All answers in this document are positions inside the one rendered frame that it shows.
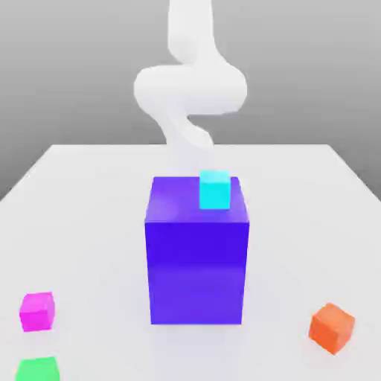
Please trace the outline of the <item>small cyan cube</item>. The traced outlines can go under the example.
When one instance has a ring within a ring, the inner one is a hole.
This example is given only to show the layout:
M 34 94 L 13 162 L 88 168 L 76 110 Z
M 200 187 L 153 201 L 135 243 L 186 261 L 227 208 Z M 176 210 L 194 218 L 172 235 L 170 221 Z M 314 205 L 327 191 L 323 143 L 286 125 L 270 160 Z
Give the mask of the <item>small cyan cube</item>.
M 199 175 L 199 207 L 228 210 L 231 203 L 231 177 L 225 170 L 202 170 Z

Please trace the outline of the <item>small green cube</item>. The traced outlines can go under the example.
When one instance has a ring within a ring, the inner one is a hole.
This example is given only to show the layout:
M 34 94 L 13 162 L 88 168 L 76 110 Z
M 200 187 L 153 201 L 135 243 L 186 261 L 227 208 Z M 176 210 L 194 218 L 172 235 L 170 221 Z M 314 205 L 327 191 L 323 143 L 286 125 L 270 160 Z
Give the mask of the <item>small green cube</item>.
M 56 358 L 23 359 L 19 363 L 15 381 L 60 381 Z

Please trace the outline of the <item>large purple box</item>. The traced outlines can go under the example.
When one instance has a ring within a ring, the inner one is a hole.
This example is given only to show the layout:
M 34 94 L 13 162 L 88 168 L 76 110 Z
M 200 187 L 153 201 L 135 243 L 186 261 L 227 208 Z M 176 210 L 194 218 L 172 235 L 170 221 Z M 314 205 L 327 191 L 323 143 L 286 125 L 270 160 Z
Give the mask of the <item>large purple box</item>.
M 249 215 L 239 179 L 228 210 L 202 210 L 198 178 L 154 177 L 144 227 L 152 324 L 240 324 Z

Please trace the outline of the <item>small orange cube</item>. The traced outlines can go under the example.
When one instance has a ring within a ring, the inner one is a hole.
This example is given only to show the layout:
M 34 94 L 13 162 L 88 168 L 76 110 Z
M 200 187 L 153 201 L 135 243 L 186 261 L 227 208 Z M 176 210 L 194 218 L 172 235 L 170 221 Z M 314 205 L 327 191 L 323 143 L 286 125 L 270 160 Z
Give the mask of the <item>small orange cube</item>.
M 350 340 L 356 319 L 335 304 L 327 303 L 311 319 L 308 336 L 336 355 Z

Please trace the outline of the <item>small magenta cube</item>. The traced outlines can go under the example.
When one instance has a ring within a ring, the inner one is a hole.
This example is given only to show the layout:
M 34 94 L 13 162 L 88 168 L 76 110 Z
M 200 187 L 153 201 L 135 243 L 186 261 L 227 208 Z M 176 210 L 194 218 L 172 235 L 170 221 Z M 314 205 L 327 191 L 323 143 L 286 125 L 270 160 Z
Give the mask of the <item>small magenta cube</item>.
M 24 296 L 19 309 L 24 332 L 50 330 L 53 327 L 54 316 L 53 292 L 28 293 Z

